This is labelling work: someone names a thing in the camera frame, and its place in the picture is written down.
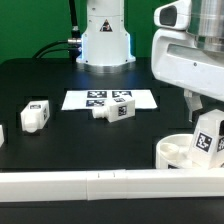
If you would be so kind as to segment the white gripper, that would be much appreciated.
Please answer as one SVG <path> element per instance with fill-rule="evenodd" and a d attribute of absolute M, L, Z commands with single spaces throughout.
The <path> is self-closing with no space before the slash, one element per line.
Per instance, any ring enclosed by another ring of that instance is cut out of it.
<path fill-rule="evenodd" d="M 224 53 L 196 48 L 186 32 L 157 30 L 151 68 L 156 79 L 185 89 L 190 122 L 203 108 L 199 94 L 224 101 Z"/>

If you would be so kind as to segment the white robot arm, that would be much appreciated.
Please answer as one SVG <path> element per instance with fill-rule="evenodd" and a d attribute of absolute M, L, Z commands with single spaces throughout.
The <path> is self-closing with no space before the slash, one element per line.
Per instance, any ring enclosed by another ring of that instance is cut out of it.
<path fill-rule="evenodd" d="M 202 95 L 224 102 L 224 0 L 176 0 L 154 12 L 154 77 L 184 89 L 191 112 Z M 124 28 L 124 0 L 87 0 L 80 67 L 115 72 L 135 61 Z"/>

